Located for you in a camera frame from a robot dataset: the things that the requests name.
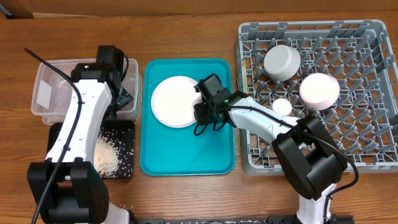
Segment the large pink plate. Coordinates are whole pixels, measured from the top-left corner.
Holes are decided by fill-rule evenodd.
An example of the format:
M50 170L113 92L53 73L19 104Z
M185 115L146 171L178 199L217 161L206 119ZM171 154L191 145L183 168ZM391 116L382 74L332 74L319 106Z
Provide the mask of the large pink plate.
M192 125L193 106L201 103L201 94L196 92L196 80L186 76L166 78L152 93L151 108L154 116L170 128L185 128Z

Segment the rice food waste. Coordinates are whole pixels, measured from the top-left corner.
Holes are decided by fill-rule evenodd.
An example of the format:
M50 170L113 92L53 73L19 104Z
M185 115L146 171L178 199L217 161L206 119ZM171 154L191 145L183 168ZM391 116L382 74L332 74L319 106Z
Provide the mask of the rice food waste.
M132 127L101 127L95 146L94 167L102 179L130 179L134 172Z

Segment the pale green cup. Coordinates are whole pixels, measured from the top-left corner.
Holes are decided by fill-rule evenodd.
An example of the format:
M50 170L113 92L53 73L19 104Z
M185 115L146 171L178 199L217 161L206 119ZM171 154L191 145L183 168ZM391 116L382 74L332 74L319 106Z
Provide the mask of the pale green cup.
M289 100L278 98L271 104L271 110L284 116L289 116L292 112L292 104Z

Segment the grey bowl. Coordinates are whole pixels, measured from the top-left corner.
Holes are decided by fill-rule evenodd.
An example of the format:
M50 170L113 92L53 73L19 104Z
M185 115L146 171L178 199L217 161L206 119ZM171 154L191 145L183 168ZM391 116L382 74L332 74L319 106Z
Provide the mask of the grey bowl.
M297 73L300 62L298 50L286 45L276 45L265 54L264 69L271 80L284 82Z

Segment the small pink plate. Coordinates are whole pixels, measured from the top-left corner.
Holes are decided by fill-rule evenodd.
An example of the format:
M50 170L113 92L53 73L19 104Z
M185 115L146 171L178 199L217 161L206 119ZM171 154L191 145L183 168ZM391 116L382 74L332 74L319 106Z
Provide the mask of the small pink plate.
M300 84L299 95L305 106L313 111L329 108L340 94L338 80L324 73L313 73Z

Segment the wooden chopstick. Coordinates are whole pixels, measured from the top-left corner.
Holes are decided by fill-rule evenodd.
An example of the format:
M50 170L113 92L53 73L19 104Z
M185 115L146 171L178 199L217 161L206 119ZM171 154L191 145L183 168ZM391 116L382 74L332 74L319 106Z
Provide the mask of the wooden chopstick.
M249 93L249 90L248 90L248 76L247 76L247 69L246 69L246 59L244 59L243 60L243 66L244 66L244 79L245 79L245 82L246 82L246 93Z

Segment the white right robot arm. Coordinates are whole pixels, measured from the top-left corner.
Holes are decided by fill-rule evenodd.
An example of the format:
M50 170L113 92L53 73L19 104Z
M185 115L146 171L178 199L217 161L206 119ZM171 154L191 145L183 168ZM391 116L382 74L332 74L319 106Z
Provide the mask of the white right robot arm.
M267 223L354 223L352 216L330 212L332 196L355 185L358 168L338 149L323 123L314 115L284 116L260 105L242 91L231 93L217 74L195 85L201 102L194 105L197 126L225 124L245 129L271 143L289 184L299 194L294 215L269 216Z

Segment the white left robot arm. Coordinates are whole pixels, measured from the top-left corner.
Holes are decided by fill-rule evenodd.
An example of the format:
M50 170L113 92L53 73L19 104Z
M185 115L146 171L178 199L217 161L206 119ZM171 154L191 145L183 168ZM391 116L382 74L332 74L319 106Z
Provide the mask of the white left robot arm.
M27 180L37 207L35 223L135 223L130 210L110 202L109 191L94 167L95 146L103 120L129 104L123 88L129 66L122 50L100 45L93 63L79 63L67 75L33 51L26 52L55 71L72 87L72 97L57 140L43 162L33 162Z

